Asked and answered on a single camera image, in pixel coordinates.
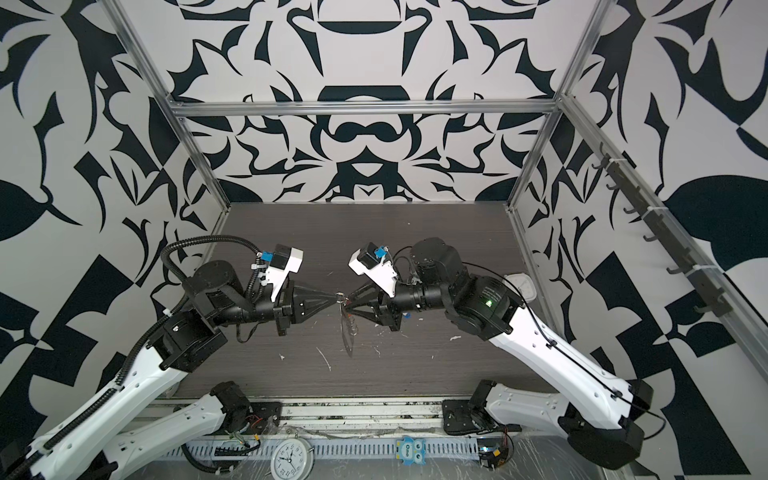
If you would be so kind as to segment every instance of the white alarm clock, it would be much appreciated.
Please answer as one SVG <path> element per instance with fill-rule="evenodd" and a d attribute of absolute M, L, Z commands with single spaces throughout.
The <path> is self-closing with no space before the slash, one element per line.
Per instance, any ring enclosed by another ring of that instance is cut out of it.
<path fill-rule="evenodd" d="M 272 476 L 275 480 L 304 480 L 312 470 L 315 449 L 304 439 L 287 439 L 272 454 Z"/>

